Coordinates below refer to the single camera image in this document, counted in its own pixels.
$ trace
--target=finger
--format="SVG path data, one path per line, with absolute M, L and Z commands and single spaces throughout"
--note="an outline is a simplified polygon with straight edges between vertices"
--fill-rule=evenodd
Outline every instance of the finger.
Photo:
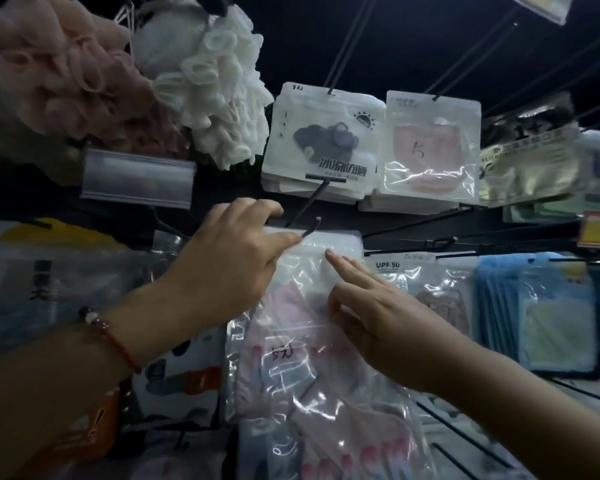
M 344 281 L 366 290 L 377 286 L 377 282 L 371 276 L 357 270 L 351 263 L 343 259 L 342 256 L 338 256 L 332 250 L 327 249 L 324 255 Z
M 240 221 L 250 228 L 260 229 L 270 217 L 280 217 L 282 206 L 275 200 L 262 199 L 251 205 L 240 217 Z
M 228 209 L 222 215 L 222 222 L 233 223 L 252 205 L 256 203 L 255 199 L 249 197 L 240 197 L 234 200 Z
M 372 335 L 376 334 L 377 313 L 374 308 L 374 298 L 371 292 L 351 283 L 338 283 L 333 287 L 327 298 L 327 313 L 330 317 L 340 313 L 342 307 L 350 308 L 360 317 L 360 321 Z
M 357 259 L 351 259 L 346 256 L 343 256 L 342 258 L 344 259 L 344 261 L 348 262 L 350 265 L 352 265 L 354 268 L 356 268 L 358 271 L 360 271 L 360 273 L 366 274 L 367 276 L 369 276 L 369 278 L 377 281 L 378 283 L 380 283 L 382 285 L 390 285 L 391 284 L 387 280 L 385 280 L 382 276 L 380 276 L 379 274 L 376 274 L 373 271 L 371 271 L 367 266 L 364 265 L 364 263 L 361 263 Z
M 346 312 L 338 312 L 332 316 L 332 319 L 350 339 L 360 355 L 367 357 L 376 338 L 367 331 L 362 322 Z
M 273 232 L 263 234 L 262 247 L 267 261 L 277 259 L 280 254 L 302 241 L 302 234 L 297 232 Z
M 227 203 L 219 203 L 214 205 L 205 216 L 205 220 L 202 222 L 201 227 L 209 227 L 218 222 L 218 219 L 222 217 L 227 207 L 229 207 L 229 204 Z

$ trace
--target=bracelet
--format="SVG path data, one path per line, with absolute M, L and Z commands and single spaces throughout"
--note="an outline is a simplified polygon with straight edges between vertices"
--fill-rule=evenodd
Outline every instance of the bracelet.
M 98 318 L 97 312 L 93 311 L 93 309 L 89 308 L 88 306 L 83 306 L 80 311 L 78 311 L 78 315 L 80 316 L 81 320 L 84 320 L 84 322 L 87 323 L 87 325 L 93 327 L 99 332 L 99 334 L 104 335 L 108 339 L 109 343 L 122 356 L 134 373 L 142 373 L 142 367 L 138 366 L 134 358 L 131 357 L 131 354 L 127 348 L 122 345 L 122 343 L 120 343 L 120 341 L 109 331 L 109 324 Z

